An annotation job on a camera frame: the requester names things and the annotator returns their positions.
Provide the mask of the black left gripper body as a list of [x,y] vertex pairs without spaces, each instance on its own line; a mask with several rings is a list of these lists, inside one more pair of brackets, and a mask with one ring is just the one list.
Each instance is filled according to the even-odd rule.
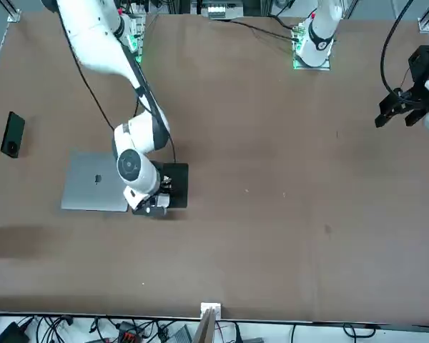
[[408,59],[413,85],[402,96],[429,111],[429,45],[420,45]]

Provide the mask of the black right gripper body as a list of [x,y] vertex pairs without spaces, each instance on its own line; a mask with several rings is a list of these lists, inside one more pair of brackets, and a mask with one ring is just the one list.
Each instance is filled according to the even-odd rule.
[[172,163],[153,162],[157,170],[157,185],[149,195],[132,210],[134,215],[163,217],[170,205],[172,178],[168,175]]

